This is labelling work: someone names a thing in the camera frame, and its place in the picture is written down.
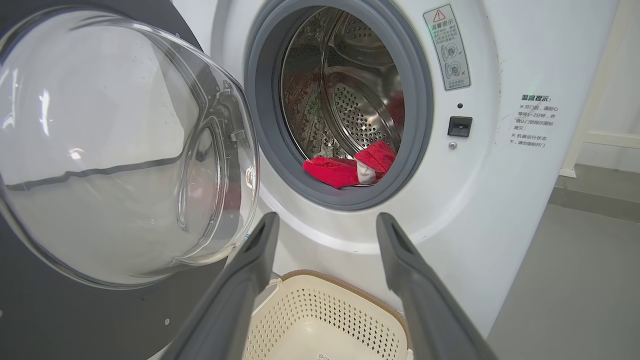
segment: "red warning symbol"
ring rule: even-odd
[[[447,17],[438,9],[436,15],[433,17],[433,22],[443,21]]]

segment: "stainless steel drum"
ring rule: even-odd
[[[281,78],[285,122],[306,158],[351,158],[377,140],[396,152],[404,98],[396,65],[360,19],[334,8],[293,36]]]

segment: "laundry basket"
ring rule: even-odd
[[[271,281],[252,314],[243,360],[411,360],[404,318],[364,291],[298,270]]]

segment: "red cloth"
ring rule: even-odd
[[[396,154],[387,143],[379,140],[355,154],[354,157],[376,172],[374,183],[377,183],[391,168]],[[318,156],[305,161],[302,168],[314,178],[336,189],[360,184],[358,163],[355,160]]]

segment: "laundry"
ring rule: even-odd
[[[354,160],[318,156],[302,164],[311,176],[336,189],[377,183],[391,168],[396,154],[382,140],[354,155]]]

